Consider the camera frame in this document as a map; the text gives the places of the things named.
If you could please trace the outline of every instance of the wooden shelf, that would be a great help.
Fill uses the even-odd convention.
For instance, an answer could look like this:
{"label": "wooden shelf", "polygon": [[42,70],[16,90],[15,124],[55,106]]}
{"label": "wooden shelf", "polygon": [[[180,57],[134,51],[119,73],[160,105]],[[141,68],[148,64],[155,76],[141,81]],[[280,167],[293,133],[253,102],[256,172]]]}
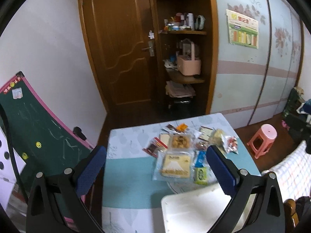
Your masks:
{"label": "wooden shelf", "polygon": [[196,35],[206,35],[207,32],[202,31],[161,31],[162,34],[196,34]]}
{"label": "wooden shelf", "polygon": [[169,77],[173,82],[180,83],[180,84],[197,84],[203,83],[205,80],[203,79],[196,79],[193,76],[184,76],[180,71],[176,71],[171,68],[166,68]]}

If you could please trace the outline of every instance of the green snack package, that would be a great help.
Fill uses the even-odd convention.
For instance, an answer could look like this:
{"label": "green snack package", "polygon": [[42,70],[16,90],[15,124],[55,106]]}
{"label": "green snack package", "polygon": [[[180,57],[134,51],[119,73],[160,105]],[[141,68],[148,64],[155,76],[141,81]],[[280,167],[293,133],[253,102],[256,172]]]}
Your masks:
{"label": "green snack package", "polygon": [[206,167],[196,167],[195,168],[195,184],[207,185],[207,169]]}

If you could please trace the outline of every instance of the door handle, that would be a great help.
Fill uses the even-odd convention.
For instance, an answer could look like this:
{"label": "door handle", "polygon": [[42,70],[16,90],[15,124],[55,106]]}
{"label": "door handle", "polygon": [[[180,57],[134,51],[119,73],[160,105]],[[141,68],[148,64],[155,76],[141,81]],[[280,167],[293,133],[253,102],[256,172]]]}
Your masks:
{"label": "door handle", "polygon": [[149,45],[149,47],[142,48],[142,51],[149,50],[150,57],[153,57],[155,55],[155,52],[153,50],[153,43],[152,43],[152,41],[148,41],[148,45]]}

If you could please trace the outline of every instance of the black cable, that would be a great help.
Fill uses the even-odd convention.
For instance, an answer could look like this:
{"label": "black cable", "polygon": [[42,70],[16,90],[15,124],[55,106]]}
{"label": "black cable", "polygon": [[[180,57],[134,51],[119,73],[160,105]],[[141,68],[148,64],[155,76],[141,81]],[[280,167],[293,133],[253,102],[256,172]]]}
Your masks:
{"label": "black cable", "polygon": [[21,181],[21,176],[19,175],[17,164],[16,164],[16,161],[15,161],[14,150],[13,150],[13,145],[12,145],[12,138],[11,138],[10,127],[9,127],[9,121],[7,119],[7,114],[5,113],[4,108],[2,107],[1,103],[0,103],[0,116],[1,116],[1,118],[3,120],[4,133],[7,136],[7,147],[9,149],[11,164],[12,164],[12,167],[13,167],[15,178],[16,178],[16,181],[17,181],[17,184],[18,184],[19,188],[21,189],[21,192],[23,194],[24,200],[25,200],[26,204],[28,204],[28,196],[26,194],[26,191],[25,191],[25,188],[24,188],[24,184]]}

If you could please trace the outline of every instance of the checkered blanket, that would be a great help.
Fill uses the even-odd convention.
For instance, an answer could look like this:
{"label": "checkered blanket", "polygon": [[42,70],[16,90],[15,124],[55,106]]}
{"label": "checkered blanket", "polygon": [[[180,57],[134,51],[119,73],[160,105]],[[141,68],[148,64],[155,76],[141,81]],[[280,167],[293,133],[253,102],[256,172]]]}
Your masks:
{"label": "checkered blanket", "polygon": [[282,162],[261,173],[276,173],[283,202],[289,198],[297,200],[301,196],[310,196],[311,155],[305,152],[306,147],[306,141],[302,141]]}

